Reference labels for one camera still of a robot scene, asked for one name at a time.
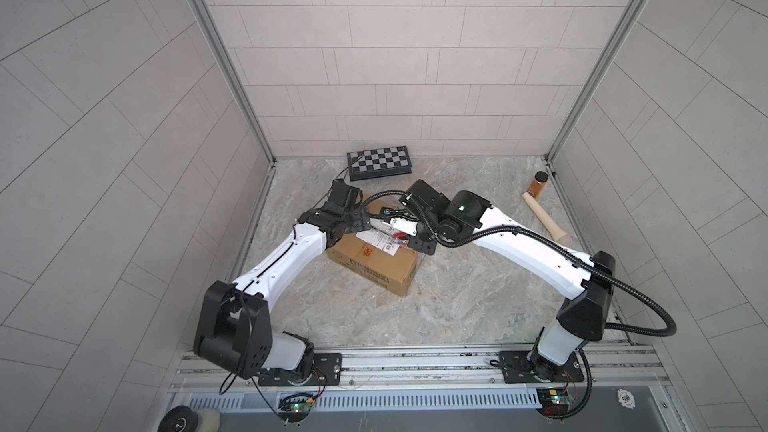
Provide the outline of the aluminium mounting rail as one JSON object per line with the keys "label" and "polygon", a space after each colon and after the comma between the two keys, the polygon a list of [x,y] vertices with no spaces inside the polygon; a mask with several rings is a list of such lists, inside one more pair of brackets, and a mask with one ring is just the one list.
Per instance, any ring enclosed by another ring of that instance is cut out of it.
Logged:
{"label": "aluminium mounting rail", "polygon": [[[512,361],[523,362],[529,345],[480,346],[419,346],[410,348],[363,347],[319,349],[323,376],[327,378],[326,392],[394,389],[465,389],[509,388],[576,385],[583,392],[586,385],[584,362],[580,356],[563,366],[555,382],[544,382],[527,371],[527,366],[494,366],[491,361],[503,360],[499,354],[511,352]],[[608,341],[588,345],[583,349],[590,366],[594,387],[621,385],[668,385],[670,379],[652,346],[635,346],[628,342]],[[316,376],[302,381],[289,381],[285,375],[255,380],[264,392],[299,392],[318,389]],[[216,393],[222,382],[229,383],[227,372],[192,353],[185,353],[170,381],[169,392]]]}

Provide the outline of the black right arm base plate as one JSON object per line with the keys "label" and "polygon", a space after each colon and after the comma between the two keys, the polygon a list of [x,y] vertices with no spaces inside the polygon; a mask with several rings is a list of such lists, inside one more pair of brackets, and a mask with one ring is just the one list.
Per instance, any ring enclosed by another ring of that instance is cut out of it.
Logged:
{"label": "black right arm base plate", "polygon": [[538,356],[530,359],[530,352],[501,351],[492,366],[498,368],[507,384],[538,384],[584,382],[585,369],[577,351],[563,365],[556,365]]}

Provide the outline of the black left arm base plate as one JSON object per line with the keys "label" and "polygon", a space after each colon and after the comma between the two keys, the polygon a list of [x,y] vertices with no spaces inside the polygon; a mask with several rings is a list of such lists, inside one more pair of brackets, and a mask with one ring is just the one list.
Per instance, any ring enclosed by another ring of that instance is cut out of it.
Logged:
{"label": "black left arm base plate", "polygon": [[337,386],[340,383],[343,355],[312,353],[293,370],[263,369],[258,375],[260,387]]}

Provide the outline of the brown cardboard express box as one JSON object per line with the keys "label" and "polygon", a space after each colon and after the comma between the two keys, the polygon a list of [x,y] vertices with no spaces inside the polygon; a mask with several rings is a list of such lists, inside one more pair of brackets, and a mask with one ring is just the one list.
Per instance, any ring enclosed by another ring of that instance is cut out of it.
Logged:
{"label": "brown cardboard express box", "polygon": [[404,297],[419,266],[419,254],[407,247],[404,232],[379,219],[370,219],[371,228],[346,234],[327,256],[386,290]]}

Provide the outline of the wooden rolling pin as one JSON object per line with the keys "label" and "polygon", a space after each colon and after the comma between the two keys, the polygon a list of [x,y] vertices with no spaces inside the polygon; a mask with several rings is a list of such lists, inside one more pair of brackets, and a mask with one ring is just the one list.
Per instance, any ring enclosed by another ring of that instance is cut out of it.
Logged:
{"label": "wooden rolling pin", "polygon": [[522,194],[522,198],[534,213],[534,215],[541,222],[541,224],[548,231],[553,241],[567,248],[574,247],[574,241],[572,237],[552,219],[552,217],[543,209],[543,207],[532,195],[530,195],[528,192],[524,192]]}

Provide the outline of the black white chessboard case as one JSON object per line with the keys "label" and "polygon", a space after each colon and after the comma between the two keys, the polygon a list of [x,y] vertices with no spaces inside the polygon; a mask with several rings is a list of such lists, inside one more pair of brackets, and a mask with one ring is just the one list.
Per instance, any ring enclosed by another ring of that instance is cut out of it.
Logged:
{"label": "black white chessboard case", "polygon": [[347,163],[351,181],[406,175],[412,172],[412,161],[406,146],[349,152]]}

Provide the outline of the white round sticker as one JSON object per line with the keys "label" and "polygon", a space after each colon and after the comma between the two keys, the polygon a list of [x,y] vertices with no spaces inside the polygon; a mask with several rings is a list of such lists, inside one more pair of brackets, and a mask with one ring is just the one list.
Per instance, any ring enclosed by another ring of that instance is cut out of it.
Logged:
{"label": "white round sticker", "polygon": [[636,399],[632,392],[630,392],[627,389],[618,389],[617,390],[617,400],[618,403],[629,410],[634,410],[636,408]]}

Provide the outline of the left green circuit board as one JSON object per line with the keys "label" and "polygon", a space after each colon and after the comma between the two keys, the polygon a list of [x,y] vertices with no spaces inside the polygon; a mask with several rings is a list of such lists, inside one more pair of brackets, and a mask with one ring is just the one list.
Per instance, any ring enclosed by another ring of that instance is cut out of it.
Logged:
{"label": "left green circuit board", "polygon": [[279,409],[284,413],[308,414],[314,407],[316,397],[310,393],[296,393],[282,398]]}

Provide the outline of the black wheel roller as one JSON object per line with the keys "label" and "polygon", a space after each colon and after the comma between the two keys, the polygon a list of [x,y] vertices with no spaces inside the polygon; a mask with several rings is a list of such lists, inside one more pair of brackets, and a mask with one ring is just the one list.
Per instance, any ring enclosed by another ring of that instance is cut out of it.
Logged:
{"label": "black wheel roller", "polygon": [[157,432],[196,432],[200,425],[199,414],[188,406],[170,409],[160,420]]}

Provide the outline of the green circuit board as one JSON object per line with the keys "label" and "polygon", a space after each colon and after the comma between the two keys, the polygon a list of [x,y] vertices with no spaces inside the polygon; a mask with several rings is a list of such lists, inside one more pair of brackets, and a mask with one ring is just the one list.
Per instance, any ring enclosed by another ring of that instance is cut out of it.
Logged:
{"label": "green circuit board", "polygon": [[540,388],[536,393],[541,404],[538,412],[545,417],[564,415],[573,402],[573,397],[565,389]]}
{"label": "green circuit board", "polygon": [[316,397],[310,393],[296,393],[282,398],[279,409],[284,413],[308,414],[314,407]]}

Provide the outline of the right green circuit board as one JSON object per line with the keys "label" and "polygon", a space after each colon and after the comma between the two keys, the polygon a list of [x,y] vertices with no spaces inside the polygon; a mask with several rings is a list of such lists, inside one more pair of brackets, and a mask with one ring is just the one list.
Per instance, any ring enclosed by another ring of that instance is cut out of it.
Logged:
{"label": "right green circuit board", "polygon": [[573,402],[573,397],[565,389],[540,388],[536,393],[541,404],[538,412],[545,417],[564,415]]}

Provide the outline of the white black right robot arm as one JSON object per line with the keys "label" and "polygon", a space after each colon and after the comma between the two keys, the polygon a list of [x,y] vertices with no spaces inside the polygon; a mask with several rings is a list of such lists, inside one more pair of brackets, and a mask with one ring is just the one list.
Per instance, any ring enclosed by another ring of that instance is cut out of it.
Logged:
{"label": "white black right robot arm", "polygon": [[432,255],[437,245],[474,244],[524,267],[554,287],[564,302],[537,337],[526,362],[541,381],[559,379],[571,356],[603,338],[613,286],[591,269],[611,274],[612,258],[595,263],[520,225],[485,198],[467,191],[448,199],[426,182],[416,181],[401,199],[402,217],[389,223],[409,235],[409,245]]}

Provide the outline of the brown spice jar black lid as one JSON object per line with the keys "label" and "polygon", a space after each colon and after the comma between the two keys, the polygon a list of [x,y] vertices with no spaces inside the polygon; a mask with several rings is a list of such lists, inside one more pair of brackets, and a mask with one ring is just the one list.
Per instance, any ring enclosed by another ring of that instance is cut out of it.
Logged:
{"label": "brown spice jar black lid", "polygon": [[537,171],[534,175],[534,178],[532,179],[528,189],[527,193],[533,198],[537,199],[539,194],[541,193],[543,187],[549,180],[549,175],[545,171]]}

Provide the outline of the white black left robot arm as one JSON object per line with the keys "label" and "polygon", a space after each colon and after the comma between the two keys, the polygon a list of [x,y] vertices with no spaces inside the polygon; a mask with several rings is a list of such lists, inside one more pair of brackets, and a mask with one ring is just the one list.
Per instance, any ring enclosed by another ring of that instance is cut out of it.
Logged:
{"label": "white black left robot arm", "polygon": [[370,228],[362,202],[360,189],[334,180],[325,203],[302,213],[289,235],[258,265],[231,283],[212,284],[204,294],[194,354],[246,380],[273,371],[294,382],[307,380],[314,363],[313,343],[275,332],[270,313],[310,262],[345,235]]}

